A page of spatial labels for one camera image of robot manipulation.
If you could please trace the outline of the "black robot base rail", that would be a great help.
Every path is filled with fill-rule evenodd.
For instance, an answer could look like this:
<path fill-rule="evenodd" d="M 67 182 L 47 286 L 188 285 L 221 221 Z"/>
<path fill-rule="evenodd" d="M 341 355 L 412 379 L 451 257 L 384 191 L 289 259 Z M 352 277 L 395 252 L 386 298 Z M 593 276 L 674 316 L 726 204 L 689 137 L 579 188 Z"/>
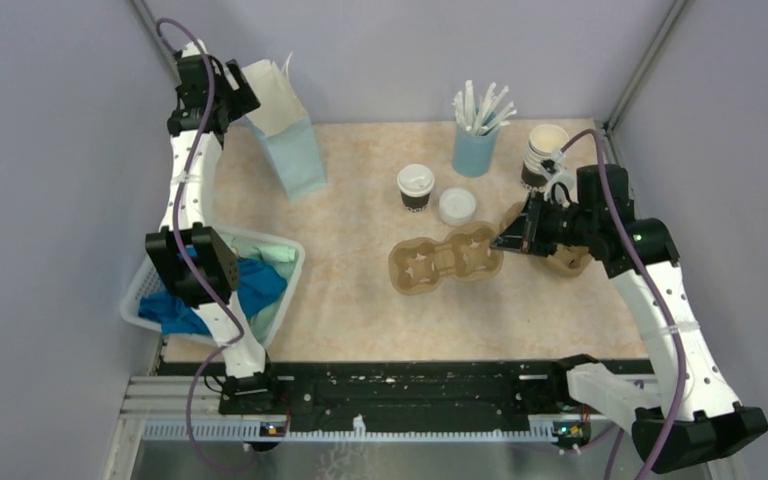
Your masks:
<path fill-rule="evenodd" d="M 595 410 L 562 399 L 550 361 L 274 362 L 264 379 L 227 378 L 218 411 L 277 416 L 292 433 L 519 434 L 539 419 Z"/>

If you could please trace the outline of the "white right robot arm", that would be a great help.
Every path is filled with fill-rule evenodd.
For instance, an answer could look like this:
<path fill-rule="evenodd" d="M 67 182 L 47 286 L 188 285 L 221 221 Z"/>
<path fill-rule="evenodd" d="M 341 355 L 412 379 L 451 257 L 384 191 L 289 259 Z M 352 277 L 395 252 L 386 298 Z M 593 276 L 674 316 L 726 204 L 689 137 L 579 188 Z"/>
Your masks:
<path fill-rule="evenodd" d="M 554 362 L 546 385 L 560 412 L 587 405 L 627 432 L 647 472 L 720 460 L 768 429 L 762 409 L 745 405 L 714 360 L 683 285 L 668 227 L 638 218 L 627 171 L 588 166 L 576 172 L 577 197 L 532 192 L 492 245 L 549 257 L 582 247 L 605 270 L 637 325 L 658 389 L 640 390 L 587 354 Z"/>

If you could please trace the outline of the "white coffee cup lid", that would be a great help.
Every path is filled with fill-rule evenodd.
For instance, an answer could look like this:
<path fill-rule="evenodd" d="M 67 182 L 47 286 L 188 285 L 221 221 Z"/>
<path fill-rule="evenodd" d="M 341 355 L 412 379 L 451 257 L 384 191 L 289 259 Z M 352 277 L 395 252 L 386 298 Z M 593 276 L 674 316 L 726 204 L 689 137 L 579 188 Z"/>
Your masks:
<path fill-rule="evenodd" d="M 407 165 L 397 175 L 397 186 L 410 197 L 423 197 L 433 190 L 434 185 L 434 173 L 423 164 Z"/>

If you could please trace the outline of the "stack of white cup lids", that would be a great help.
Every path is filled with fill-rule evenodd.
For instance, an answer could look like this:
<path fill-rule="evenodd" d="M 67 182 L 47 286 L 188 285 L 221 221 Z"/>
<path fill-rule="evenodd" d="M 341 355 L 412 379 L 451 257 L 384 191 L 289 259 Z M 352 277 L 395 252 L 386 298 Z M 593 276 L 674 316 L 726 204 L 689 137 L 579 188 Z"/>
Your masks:
<path fill-rule="evenodd" d="M 469 223 L 476 208 L 475 196 L 470 191 L 459 187 L 444 190 L 438 202 L 440 219 L 447 225 L 454 227 Z"/>

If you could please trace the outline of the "black paper coffee cup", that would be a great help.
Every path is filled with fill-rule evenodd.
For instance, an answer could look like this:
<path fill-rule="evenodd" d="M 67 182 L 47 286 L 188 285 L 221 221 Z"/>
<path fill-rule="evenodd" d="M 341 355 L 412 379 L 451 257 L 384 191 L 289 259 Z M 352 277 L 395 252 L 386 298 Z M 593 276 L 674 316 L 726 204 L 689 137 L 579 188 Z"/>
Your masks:
<path fill-rule="evenodd" d="M 430 202 L 432 186 L 420 189 L 400 188 L 403 207 L 413 213 L 424 211 Z"/>

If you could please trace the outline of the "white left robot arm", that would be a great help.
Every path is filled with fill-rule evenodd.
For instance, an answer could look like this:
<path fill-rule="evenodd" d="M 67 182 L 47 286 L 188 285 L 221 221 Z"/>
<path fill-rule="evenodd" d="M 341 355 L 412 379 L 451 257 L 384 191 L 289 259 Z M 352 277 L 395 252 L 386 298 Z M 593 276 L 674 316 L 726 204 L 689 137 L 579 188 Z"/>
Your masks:
<path fill-rule="evenodd" d="M 160 226 L 145 237 L 167 292 L 205 324 L 225 363 L 223 393 L 257 413 L 279 404 L 280 386 L 238 299 L 238 260 L 210 222 L 213 182 L 231 121 L 259 102 L 235 62 L 185 49 L 174 56 L 180 77 L 167 121 L 173 153 L 169 200 Z"/>

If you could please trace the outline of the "single brown cup carrier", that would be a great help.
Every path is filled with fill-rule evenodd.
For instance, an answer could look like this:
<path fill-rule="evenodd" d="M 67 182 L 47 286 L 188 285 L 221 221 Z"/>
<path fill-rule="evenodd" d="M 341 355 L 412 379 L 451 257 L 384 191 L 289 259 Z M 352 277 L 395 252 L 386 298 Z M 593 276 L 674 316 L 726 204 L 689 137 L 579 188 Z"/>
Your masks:
<path fill-rule="evenodd" d="M 494 249 L 497 228 L 474 221 L 454 228 L 444 239 L 417 237 L 397 243 L 388 257 L 392 286 L 403 295 L 434 291 L 446 278 L 475 282 L 501 270 L 504 252 Z"/>

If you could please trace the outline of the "light blue paper bag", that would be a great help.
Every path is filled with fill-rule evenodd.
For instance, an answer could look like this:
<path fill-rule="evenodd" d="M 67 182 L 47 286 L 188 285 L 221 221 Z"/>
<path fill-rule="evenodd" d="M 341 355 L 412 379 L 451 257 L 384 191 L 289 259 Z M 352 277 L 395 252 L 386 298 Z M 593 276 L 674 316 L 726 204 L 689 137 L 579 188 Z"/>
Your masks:
<path fill-rule="evenodd" d="M 289 64 L 262 59 L 242 69 L 261 106 L 247 115 L 285 195 L 297 200 L 327 183 L 313 125 L 289 78 Z"/>

